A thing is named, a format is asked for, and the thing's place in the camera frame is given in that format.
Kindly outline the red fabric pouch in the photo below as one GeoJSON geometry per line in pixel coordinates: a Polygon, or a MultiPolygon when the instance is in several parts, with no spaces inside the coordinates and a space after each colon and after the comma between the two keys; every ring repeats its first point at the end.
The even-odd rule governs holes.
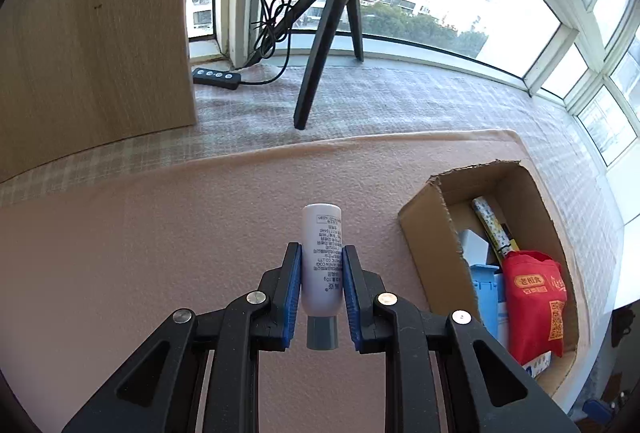
{"type": "Polygon", "coordinates": [[[525,365],[551,352],[562,357],[567,290],[561,265],[536,250],[510,251],[502,262],[508,351],[525,365]]]}

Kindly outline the black tripod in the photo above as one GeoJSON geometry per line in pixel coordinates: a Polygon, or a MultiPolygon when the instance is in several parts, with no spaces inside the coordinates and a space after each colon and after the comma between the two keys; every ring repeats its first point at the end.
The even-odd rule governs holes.
{"type": "MultiPolygon", "coordinates": [[[[260,1],[260,19],[257,40],[245,63],[247,67],[271,57],[278,43],[291,41],[294,23],[308,11],[317,0],[260,1]]],[[[343,16],[348,18],[352,48],[356,60],[364,60],[363,34],[361,27],[360,0],[326,0],[321,11],[318,28],[312,42],[305,73],[294,110],[294,128],[306,128],[314,95],[322,76],[331,45],[343,16]]]]}

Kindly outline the blue phone stand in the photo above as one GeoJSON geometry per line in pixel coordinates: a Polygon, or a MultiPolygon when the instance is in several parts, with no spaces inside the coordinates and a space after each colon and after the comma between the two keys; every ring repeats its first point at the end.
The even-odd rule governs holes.
{"type": "Polygon", "coordinates": [[[498,269],[496,265],[474,264],[470,266],[480,319],[495,339],[499,338],[498,269]]]}

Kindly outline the brown cardboard box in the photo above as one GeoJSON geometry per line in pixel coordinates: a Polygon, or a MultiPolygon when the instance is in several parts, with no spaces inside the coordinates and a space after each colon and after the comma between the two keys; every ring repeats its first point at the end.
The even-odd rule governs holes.
{"type": "Polygon", "coordinates": [[[399,211],[399,224],[430,310],[463,309],[553,398],[572,370],[579,325],[572,256],[544,203],[544,189],[516,161],[431,176],[399,211]]]}

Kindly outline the white power adapter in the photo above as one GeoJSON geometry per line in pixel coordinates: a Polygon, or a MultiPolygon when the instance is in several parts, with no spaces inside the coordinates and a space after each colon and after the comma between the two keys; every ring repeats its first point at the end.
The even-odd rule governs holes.
{"type": "Polygon", "coordinates": [[[462,249],[462,257],[470,266],[486,265],[489,243],[472,231],[465,229],[458,234],[462,249]]]}

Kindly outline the pink blanket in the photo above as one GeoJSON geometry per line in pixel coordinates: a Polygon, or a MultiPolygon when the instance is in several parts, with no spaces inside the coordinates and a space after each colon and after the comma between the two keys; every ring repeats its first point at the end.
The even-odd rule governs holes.
{"type": "Polygon", "coordinates": [[[386,287],[425,297],[397,214],[437,173],[541,165],[508,130],[346,138],[129,174],[1,211],[1,369],[45,432],[62,430],[175,309],[215,311],[257,287],[331,202],[386,287]]]}

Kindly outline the small white cosmetic tube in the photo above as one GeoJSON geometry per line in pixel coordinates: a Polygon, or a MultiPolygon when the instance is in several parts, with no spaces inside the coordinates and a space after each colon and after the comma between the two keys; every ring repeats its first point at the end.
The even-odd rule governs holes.
{"type": "Polygon", "coordinates": [[[337,314],[343,304],[342,210],[330,204],[303,208],[302,302],[307,315],[307,347],[338,346],[337,314]]]}

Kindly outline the wooden headboard panel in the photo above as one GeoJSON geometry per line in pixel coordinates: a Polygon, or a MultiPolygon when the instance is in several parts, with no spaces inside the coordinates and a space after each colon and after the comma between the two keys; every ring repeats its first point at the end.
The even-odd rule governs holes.
{"type": "Polygon", "coordinates": [[[5,0],[1,175],[190,126],[186,0],[5,0]]]}

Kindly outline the white blue lotion bottle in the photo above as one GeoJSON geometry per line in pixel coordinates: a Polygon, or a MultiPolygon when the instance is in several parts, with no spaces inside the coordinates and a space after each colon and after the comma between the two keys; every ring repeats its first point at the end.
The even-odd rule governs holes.
{"type": "Polygon", "coordinates": [[[528,363],[523,365],[523,369],[532,377],[537,378],[538,375],[543,373],[550,367],[552,360],[552,353],[550,351],[544,352],[528,363]]]}

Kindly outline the patterned lighter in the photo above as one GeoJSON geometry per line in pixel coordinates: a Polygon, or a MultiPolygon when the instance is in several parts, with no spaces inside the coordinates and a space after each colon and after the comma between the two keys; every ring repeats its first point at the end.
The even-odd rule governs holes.
{"type": "Polygon", "coordinates": [[[518,251],[518,245],[515,240],[506,232],[486,198],[474,198],[471,201],[471,207],[480,220],[480,224],[483,225],[491,247],[500,261],[505,259],[510,252],[518,251]]]}

